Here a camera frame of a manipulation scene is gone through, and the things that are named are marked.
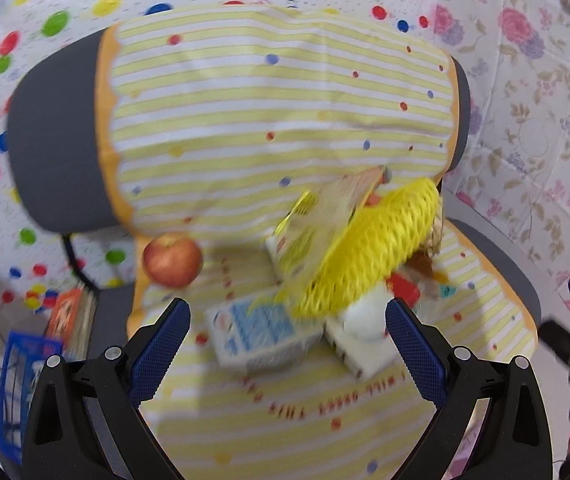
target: orange trim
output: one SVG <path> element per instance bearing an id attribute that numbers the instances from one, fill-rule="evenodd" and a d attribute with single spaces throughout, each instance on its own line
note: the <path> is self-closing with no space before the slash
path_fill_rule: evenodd
<path id="1" fill-rule="evenodd" d="M 146 274 L 145 266 L 143 265 L 143 250 L 151 240 L 151 237 L 143 236 L 137 236 L 134 239 L 136 243 L 136 283 L 134 285 L 134 301 L 131 307 L 131 314 L 127 318 L 127 337 L 134 335 L 134 332 L 142 325 L 145 317 L 143 297 L 152 282 Z"/>
<path id="2" fill-rule="evenodd" d="M 454 64 L 454 58 L 451 58 L 450 66 L 447 70 L 447 76 L 450 80 L 450 84 L 452 85 L 452 108 L 450 108 L 450 113 L 452 114 L 452 120 L 454 121 L 454 129 L 452 131 L 452 135 L 450 136 L 450 140 L 447 142 L 447 161 L 445 166 L 443 166 L 443 170 L 441 173 L 438 173 L 434 177 L 434 182 L 437 184 L 443 178 L 443 175 L 447 173 L 447 170 L 450 168 L 452 164 L 452 160 L 454 160 L 454 151 L 456 150 L 456 143 L 459 140 L 459 124 L 460 124 L 460 107 L 459 107 L 459 79 L 456 75 L 456 65 Z"/>
<path id="3" fill-rule="evenodd" d="M 112 146 L 110 139 L 111 115 L 118 102 L 118 97 L 111 89 L 110 82 L 111 67 L 120 51 L 120 43 L 116 38 L 117 27 L 118 25 L 114 25 L 105 30 L 98 48 L 95 88 L 96 144 L 98 147 L 98 164 L 111 208 L 120 223 L 127 226 L 131 232 L 130 221 L 134 210 L 120 195 L 117 178 L 120 156 Z"/>
<path id="4" fill-rule="evenodd" d="M 483 253 L 481 253 L 481 251 L 472 242 L 470 242 L 463 233 L 461 233 L 450 221 L 446 220 L 445 224 L 449 229 L 452 230 L 452 232 L 454 232 L 461 246 L 465 247 L 466 249 L 476 254 L 476 256 L 478 257 L 478 261 L 481 264 L 481 268 L 488 274 L 492 274 L 492 276 L 494 276 L 498 280 L 498 282 L 501 285 L 501 288 L 503 289 L 503 292 L 505 293 L 505 296 L 507 296 L 507 299 L 521 309 L 521 314 L 523 314 L 523 321 L 525 323 L 525 328 L 527 328 L 530 332 L 534 334 L 534 338 L 536 339 L 536 343 L 538 344 L 539 337 L 536 330 L 536 323 L 534 323 L 532 314 L 530 314 L 530 311 L 527 310 L 527 308 L 525 308 L 523 302 L 516 295 L 514 290 L 512 290 L 510 284 L 505 281 L 505 278 L 501 275 L 501 273 L 498 272 L 498 270 L 496 270 L 496 268 L 490 263 L 490 261 L 486 258 L 486 256 Z"/>

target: black cable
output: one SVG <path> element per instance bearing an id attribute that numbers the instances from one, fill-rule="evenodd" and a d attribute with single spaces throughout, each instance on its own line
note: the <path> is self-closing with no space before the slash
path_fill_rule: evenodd
<path id="1" fill-rule="evenodd" d="M 65 248 L 65 254 L 67 256 L 67 263 L 72 267 L 72 272 L 75 277 L 82 281 L 84 286 L 91 290 L 94 294 L 98 294 L 98 286 L 90 280 L 87 275 L 82 272 L 80 266 L 78 265 L 78 260 L 76 260 L 76 253 L 74 252 L 74 247 L 72 245 L 71 236 L 69 234 L 60 235 L 63 240 L 63 247 Z"/>

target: floral wallpaper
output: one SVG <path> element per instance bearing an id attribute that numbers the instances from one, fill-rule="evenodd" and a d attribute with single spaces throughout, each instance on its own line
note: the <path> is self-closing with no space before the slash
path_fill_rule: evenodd
<path id="1" fill-rule="evenodd" d="M 570 0 L 439 0 L 470 137 L 445 186 L 520 246 L 570 310 Z"/>

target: screw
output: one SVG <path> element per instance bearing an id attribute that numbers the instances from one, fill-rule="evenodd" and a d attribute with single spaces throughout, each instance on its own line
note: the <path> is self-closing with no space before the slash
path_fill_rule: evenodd
<path id="1" fill-rule="evenodd" d="M 47 359 L 47 366 L 55 368 L 60 364 L 60 355 L 52 355 Z"/>
<path id="2" fill-rule="evenodd" d="M 523 370 L 527 370 L 528 366 L 530 366 L 530 362 L 527 361 L 527 359 L 522 355 L 517 356 L 514 360 L 514 363 Z"/>
<path id="3" fill-rule="evenodd" d="M 120 348 L 118 348 L 117 346 L 113 346 L 111 348 L 108 348 L 105 351 L 105 357 L 107 359 L 109 359 L 110 361 L 114 361 L 114 359 L 118 359 L 120 357 L 120 354 L 122 354 L 122 350 Z"/>
<path id="4" fill-rule="evenodd" d="M 454 349 L 454 356 L 456 359 L 460 359 L 461 361 L 467 361 L 470 357 L 472 357 L 472 352 L 470 352 L 464 346 L 457 346 Z"/>

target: orange book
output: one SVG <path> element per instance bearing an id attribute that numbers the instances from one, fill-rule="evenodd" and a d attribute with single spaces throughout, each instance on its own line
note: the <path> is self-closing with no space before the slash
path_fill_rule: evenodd
<path id="1" fill-rule="evenodd" d="M 45 335 L 52 339 L 62 340 L 65 348 L 74 329 L 74 322 L 80 308 L 81 299 L 82 290 L 80 288 L 73 288 L 68 292 L 60 294 L 56 299 L 54 311 L 47 325 Z"/>

